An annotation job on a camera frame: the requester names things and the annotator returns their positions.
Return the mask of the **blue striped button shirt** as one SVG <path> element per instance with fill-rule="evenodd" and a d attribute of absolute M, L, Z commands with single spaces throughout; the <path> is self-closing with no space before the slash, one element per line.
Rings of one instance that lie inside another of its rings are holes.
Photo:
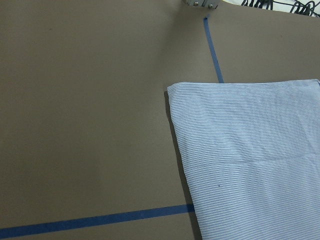
<path fill-rule="evenodd" d="M 179 82 L 171 120 L 204 240 L 320 237 L 320 82 Z"/>

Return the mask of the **aluminium frame post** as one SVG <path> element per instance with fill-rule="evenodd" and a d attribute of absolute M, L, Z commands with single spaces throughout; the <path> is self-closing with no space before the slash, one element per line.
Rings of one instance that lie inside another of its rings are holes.
<path fill-rule="evenodd" d="M 190 7 L 216 9 L 221 0 L 183 0 L 183 2 Z"/>

